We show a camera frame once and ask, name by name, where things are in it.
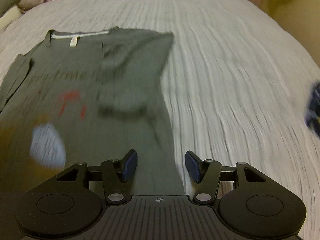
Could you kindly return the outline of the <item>grey t-shirt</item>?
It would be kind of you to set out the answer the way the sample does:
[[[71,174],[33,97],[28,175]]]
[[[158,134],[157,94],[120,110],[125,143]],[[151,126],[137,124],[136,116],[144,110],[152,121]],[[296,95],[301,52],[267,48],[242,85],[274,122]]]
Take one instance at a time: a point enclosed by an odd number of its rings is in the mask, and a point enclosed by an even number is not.
[[[184,194],[161,77],[171,32],[50,30],[1,84],[1,191],[24,192],[77,162],[138,153],[131,192]]]

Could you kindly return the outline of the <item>striped white bedspread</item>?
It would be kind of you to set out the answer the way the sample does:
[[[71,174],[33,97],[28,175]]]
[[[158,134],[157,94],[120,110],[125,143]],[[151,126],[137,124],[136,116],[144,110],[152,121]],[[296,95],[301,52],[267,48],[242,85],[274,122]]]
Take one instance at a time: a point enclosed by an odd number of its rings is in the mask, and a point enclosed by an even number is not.
[[[246,0],[54,0],[1,32],[1,84],[18,55],[50,30],[171,32],[161,77],[184,194],[196,187],[187,151],[250,164],[319,206],[319,137],[305,114],[319,68],[303,46]]]

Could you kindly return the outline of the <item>folded dark patterned garment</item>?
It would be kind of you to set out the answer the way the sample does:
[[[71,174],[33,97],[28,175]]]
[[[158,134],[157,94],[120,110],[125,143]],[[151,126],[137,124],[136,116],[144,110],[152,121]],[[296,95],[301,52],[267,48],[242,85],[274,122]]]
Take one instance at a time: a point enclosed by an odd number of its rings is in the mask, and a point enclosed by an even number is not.
[[[319,109],[319,81],[317,81],[313,84],[311,89],[309,103],[305,114],[305,123],[310,130],[313,130],[316,133],[318,137],[320,136]]]

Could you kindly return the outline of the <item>white pillow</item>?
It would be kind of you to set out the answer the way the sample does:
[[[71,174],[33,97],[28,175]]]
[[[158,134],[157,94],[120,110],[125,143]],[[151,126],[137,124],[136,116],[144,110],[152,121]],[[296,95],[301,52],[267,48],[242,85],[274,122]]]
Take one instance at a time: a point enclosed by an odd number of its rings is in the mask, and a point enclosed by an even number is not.
[[[1,18],[0,18],[0,29],[6,28],[9,24],[17,20],[22,16],[22,13],[17,5],[11,7]]]

